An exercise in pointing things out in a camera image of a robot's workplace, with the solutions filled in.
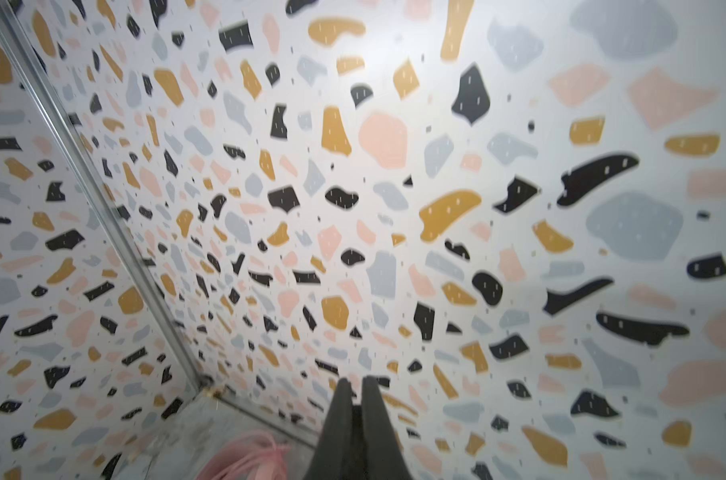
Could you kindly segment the pink headphones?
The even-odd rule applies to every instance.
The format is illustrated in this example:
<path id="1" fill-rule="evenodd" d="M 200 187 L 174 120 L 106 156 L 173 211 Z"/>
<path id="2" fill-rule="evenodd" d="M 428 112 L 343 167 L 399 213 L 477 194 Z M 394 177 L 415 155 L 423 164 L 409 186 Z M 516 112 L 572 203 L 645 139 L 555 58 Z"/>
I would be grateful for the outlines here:
<path id="1" fill-rule="evenodd" d="M 201 469 L 197 480 L 287 479 L 291 446 L 266 431 L 245 434 L 222 447 Z"/>

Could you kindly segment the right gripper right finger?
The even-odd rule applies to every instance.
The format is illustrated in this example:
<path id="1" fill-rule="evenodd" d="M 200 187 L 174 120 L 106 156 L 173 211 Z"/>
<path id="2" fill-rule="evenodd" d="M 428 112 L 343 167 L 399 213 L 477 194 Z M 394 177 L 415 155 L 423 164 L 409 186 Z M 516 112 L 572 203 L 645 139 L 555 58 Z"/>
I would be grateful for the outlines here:
<path id="1" fill-rule="evenodd" d="M 411 480 L 380 384 L 374 376 L 363 379 L 361 410 L 368 478 Z"/>

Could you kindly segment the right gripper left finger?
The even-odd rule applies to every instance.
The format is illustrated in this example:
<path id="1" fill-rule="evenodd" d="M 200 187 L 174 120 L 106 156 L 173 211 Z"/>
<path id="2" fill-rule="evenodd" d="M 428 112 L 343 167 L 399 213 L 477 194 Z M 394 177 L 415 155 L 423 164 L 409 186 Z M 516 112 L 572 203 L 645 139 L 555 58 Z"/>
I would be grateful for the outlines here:
<path id="1" fill-rule="evenodd" d="M 353 459 L 354 404 L 349 380 L 337 383 L 332 402 L 305 475 L 306 480 L 355 479 Z"/>

